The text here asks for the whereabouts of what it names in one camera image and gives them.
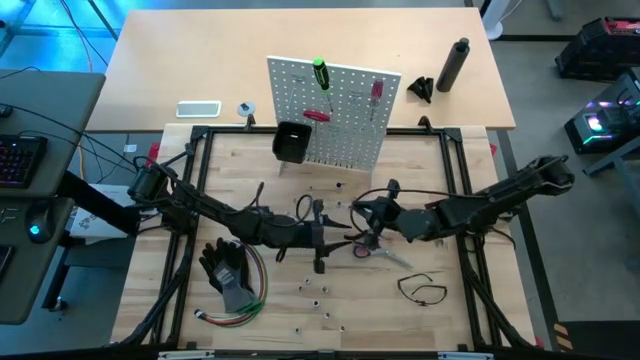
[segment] green screwdriver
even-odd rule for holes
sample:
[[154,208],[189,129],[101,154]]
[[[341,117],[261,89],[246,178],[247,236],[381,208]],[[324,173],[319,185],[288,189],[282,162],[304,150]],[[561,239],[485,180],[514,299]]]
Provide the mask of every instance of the green screwdriver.
[[329,71],[327,70],[327,64],[324,63],[324,59],[317,57],[313,60],[313,72],[316,75],[318,84],[320,84],[320,88],[327,96],[329,109],[333,112],[333,105],[331,104],[331,98],[329,97]]

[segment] wooden work surface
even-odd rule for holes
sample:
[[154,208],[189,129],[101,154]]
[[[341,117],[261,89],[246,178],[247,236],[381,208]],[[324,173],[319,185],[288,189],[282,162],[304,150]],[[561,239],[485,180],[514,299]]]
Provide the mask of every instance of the wooden work surface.
[[[406,88],[437,80],[454,42],[471,52],[449,93],[433,103]],[[399,72],[391,126],[513,129],[515,122],[476,8],[131,11],[107,69],[87,131],[144,131],[176,119],[187,100],[220,100],[220,123],[242,122],[236,109],[256,104],[256,121],[275,124],[267,56]]]
[[[473,188],[478,190],[491,185],[497,178],[485,129],[468,127],[462,130]],[[190,133],[190,125],[167,125],[159,160],[183,151]],[[206,193],[240,208],[250,202],[259,182],[264,181],[260,204],[270,206],[276,213],[293,212],[296,199],[308,193],[324,199],[326,213],[332,219],[349,223],[347,206],[350,201],[370,189],[370,185],[385,187],[392,177],[404,189],[447,190],[435,137],[388,136],[372,184],[369,174],[362,176],[361,172],[312,164],[288,163],[278,175],[280,163],[271,153],[272,139],[272,135],[216,135]],[[199,164],[198,155],[192,177],[194,183]],[[182,173],[181,166],[181,163],[174,166],[179,174]],[[337,182],[343,184],[340,189],[336,188]],[[417,208],[439,198],[401,193],[399,203],[407,208]],[[328,242],[341,240],[344,233],[328,229],[325,238]],[[409,244],[397,233],[385,232],[384,235],[388,240],[382,240],[382,245],[410,262],[413,271],[386,258],[356,259],[351,247],[347,246],[325,259],[326,274],[318,275],[312,270],[312,250],[289,249],[284,262],[276,264],[276,251],[259,246],[268,267],[268,298],[258,317],[240,328],[220,328],[194,317],[196,308],[209,313],[224,311],[221,296],[209,285],[204,270],[194,258],[181,346],[196,341],[198,348],[244,350],[454,350],[459,343],[471,344],[455,240],[447,238]],[[230,239],[225,227],[201,217],[197,256],[206,242],[215,242],[218,237]],[[168,238],[169,234],[163,230],[138,237],[112,340],[126,337],[156,300]],[[498,305],[523,337],[532,341],[529,312],[511,243],[492,233],[487,236],[485,251]],[[176,268],[181,256],[178,256]],[[442,303],[420,307],[403,298],[396,288],[396,280],[417,272],[427,272],[433,277],[434,284],[448,287],[448,296]],[[311,280],[309,286],[304,284],[307,278]],[[298,290],[301,285],[305,286],[302,292]],[[327,286],[329,293],[322,293],[322,286]],[[319,309],[314,309],[313,300],[320,301]],[[163,338],[168,334],[173,301],[166,312]],[[328,320],[324,318],[327,312],[331,314]],[[484,315],[481,323],[488,341]],[[339,331],[340,326],[345,327],[344,332]],[[302,333],[295,334],[295,328],[302,329]]]

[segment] computer mouse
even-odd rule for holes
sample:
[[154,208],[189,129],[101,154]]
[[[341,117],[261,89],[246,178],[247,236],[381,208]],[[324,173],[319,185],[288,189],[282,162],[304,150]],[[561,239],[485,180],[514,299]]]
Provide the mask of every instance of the computer mouse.
[[53,200],[36,200],[25,213],[25,227],[32,242],[44,244],[56,232]]

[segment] black water bottle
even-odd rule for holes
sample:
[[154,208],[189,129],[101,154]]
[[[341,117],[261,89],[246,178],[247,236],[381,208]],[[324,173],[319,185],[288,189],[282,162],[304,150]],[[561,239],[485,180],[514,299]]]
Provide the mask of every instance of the black water bottle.
[[451,90],[464,61],[467,59],[467,55],[469,55],[470,49],[469,39],[467,38],[462,38],[453,44],[447,62],[444,63],[444,67],[438,78],[438,83],[436,84],[438,91],[449,92],[449,90]]

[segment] keyboard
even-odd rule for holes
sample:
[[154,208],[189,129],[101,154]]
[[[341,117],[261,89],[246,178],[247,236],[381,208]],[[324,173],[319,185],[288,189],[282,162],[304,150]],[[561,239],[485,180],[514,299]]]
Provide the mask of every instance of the keyboard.
[[0,135],[0,188],[28,188],[46,147],[42,136]]

